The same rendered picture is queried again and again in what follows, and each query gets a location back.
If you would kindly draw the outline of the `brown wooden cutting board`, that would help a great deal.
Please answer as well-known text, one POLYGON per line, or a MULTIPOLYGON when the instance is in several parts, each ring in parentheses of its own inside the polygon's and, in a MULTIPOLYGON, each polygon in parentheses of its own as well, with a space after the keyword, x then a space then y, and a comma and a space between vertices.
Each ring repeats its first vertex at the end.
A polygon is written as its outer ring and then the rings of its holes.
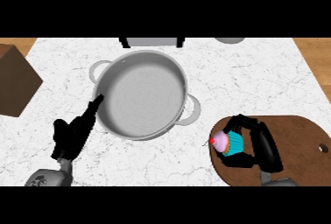
MULTIPOLYGON (((297 115, 250 115, 271 130, 284 171, 272 180, 292 178, 300 186, 331 186, 331 137, 308 118, 297 115)), ((229 186, 260 186, 260 168, 231 168, 209 144, 213 168, 229 186)))

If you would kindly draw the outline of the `pink frosted cupcake blue wrapper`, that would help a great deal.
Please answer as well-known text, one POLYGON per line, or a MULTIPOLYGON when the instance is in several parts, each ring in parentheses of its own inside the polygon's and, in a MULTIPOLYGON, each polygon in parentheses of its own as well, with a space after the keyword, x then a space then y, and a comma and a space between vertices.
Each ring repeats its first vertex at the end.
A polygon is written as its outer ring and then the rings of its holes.
POLYGON ((228 133, 218 131, 210 138, 210 143, 216 152, 225 157, 244 152, 244 138, 234 131, 228 133))

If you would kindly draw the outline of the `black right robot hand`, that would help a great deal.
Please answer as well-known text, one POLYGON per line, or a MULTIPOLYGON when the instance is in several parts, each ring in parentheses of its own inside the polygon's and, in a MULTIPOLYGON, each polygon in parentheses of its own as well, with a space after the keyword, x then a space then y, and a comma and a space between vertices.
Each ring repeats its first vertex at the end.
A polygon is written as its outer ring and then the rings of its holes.
POLYGON ((229 137, 229 150, 218 153, 228 167, 252 168, 260 166, 263 172, 275 173, 284 170, 275 140, 265 122, 244 115, 235 115, 222 130, 229 137), (244 152, 243 129, 250 130, 253 155, 244 152))

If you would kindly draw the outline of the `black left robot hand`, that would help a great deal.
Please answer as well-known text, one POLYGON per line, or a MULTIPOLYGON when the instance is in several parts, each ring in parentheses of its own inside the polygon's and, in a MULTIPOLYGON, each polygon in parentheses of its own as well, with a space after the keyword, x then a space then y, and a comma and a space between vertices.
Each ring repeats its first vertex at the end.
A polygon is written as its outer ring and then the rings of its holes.
POLYGON ((104 98, 105 96, 101 94, 88 104, 83 115, 77 116, 71 123, 62 119, 55 120, 54 140, 57 145, 51 156, 54 159, 74 160, 79 157, 96 123, 96 113, 104 98))

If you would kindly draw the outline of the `silver two-handled pot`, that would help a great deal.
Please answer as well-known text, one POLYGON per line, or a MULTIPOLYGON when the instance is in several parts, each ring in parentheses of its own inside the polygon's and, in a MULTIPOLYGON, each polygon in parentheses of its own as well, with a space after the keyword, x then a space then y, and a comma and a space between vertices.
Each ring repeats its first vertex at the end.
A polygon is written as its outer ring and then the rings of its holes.
POLYGON ((172 129, 188 126, 200 118, 203 107, 188 93, 182 66, 164 52, 139 50, 116 60, 101 60, 91 66, 101 74, 89 76, 94 96, 102 96, 98 122, 117 137, 148 141, 172 129))

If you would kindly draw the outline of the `grey round object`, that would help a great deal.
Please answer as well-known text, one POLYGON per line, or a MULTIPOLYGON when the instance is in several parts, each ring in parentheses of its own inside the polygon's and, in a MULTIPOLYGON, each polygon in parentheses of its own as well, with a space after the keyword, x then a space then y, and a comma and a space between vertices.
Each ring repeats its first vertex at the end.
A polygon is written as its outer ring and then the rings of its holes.
POLYGON ((234 45, 244 41, 244 38, 216 38, 216 40, 225 44, 234 45))

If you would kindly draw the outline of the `brown wooden box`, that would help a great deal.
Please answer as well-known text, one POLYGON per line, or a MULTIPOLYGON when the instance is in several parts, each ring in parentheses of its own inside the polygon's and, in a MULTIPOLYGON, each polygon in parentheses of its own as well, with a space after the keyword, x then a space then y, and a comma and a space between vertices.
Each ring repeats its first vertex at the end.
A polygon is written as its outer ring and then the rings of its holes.
POLYGON ((0 44, 0 115, 21 116, 42 83, 17 46, 0 44))

